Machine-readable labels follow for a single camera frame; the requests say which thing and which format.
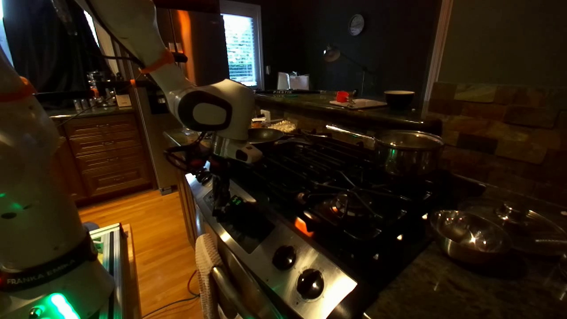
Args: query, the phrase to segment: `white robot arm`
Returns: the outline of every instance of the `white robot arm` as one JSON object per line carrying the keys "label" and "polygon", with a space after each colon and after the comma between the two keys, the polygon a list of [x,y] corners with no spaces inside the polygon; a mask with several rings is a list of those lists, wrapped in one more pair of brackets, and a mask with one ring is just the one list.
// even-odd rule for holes
{"label": "white robot arm", "polygon": [[[260,156],[246,143],[253,94],[230,80],[191,85],[162,46],[150,0],[75,2],[145,64],[180,124],[215,131],[212,154]],[[113,282],[49,175],[58,133],[31,92],[0,50],[0,317],[49,317],[47,305],[65,317],[95,317]]]}

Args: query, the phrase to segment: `oven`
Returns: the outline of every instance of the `oven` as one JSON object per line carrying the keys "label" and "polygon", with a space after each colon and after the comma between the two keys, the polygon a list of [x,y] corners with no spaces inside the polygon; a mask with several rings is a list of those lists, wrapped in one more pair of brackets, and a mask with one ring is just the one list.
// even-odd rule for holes
{"label": "oven", "polygon": [[230,163],[221,177],[185,175],[194,220],[224,255],[219,268],[237,260],[237,278],[253,278],[270,301],[265,317],[366,315],[428,244],[426,213],[446,204],[448,177],[394,181],[373,154],[323,135],[261,152],[260,163]]}

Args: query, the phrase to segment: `oven handle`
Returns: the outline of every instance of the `oven handle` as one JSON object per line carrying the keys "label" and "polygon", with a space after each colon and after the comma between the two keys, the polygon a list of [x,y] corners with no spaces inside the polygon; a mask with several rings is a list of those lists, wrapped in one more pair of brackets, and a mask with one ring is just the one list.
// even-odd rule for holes
{"label": "oven handle", "polygon": [[215,283],[215,289],[221,292],[221,296],[226,298],[226,303],[231,303],[240,317],[253,317],[251,312],[246,308],[246,305],[240,301],[238,292],[233,289],[230,276],[222,269],[222,266],[214,266],[210,269],[212,282]]}

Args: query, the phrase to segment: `stovetop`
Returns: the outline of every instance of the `stovetop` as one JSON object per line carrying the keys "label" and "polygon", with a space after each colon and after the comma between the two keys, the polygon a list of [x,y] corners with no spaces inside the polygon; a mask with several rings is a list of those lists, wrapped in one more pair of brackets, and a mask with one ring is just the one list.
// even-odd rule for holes
{"label": "stovetop", "polygon": [[[297,294],[295,276],[300,278],[306,269],[320,271],[325,282],[331,282],[329,276],[341,283],[354,282],[336,305],[347,308],[348,315],[361,314],[378,289],[426,246],[426,213],[446,202],[448,182],[442,174],[426,181],[391,179],[371,152],[325,136],[286,140],[261,151],[263,159],[256,165],[231,163],[231,198],[226,209],[212,209],[210,190],[196,190],[201,193],[198,202],[221,229],[219,237],[228,236],[237,244],[235,255],[244,264],[247,255],[254,255],[249,259],[254,264],[258,250],[269,252],[267,264],[276,269],[258,268],[256,276],[267,285],[272,285],[274,276],[286,280],[288,289],[279,298],[293,303],[290,308],[299,315],[306,315],[302,308],[313,307],[316,299],[331,296]],[[284,273],[290,255],[300,260],[313,253],[323,262],[292,264],[292,271]]]}

